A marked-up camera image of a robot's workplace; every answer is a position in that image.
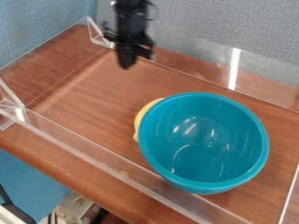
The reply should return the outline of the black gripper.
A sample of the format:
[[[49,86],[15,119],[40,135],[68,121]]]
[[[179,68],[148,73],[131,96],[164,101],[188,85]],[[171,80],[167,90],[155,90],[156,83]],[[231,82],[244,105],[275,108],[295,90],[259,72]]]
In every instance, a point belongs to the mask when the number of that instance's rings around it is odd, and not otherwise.
[[[116,35],[116,56],[123,69],[136,63],[138,57],[151,60],[155,56],[155,42],[146,33],[147,22],[139,16],[118,16],[116,29],[108,28],[108,22],[103,22],[104,30]]]

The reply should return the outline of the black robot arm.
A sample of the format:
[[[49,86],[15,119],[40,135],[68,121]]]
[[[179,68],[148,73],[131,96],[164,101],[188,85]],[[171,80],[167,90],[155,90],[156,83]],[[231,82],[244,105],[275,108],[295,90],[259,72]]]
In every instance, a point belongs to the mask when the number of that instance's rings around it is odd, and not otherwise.
[[[151,60],[155,56],[155,42],[146,32],[151,4],[148,0],[116,0],[116,30],[104,27],[104,38],[116,44],[118,63],[126,70],[139,57]]]

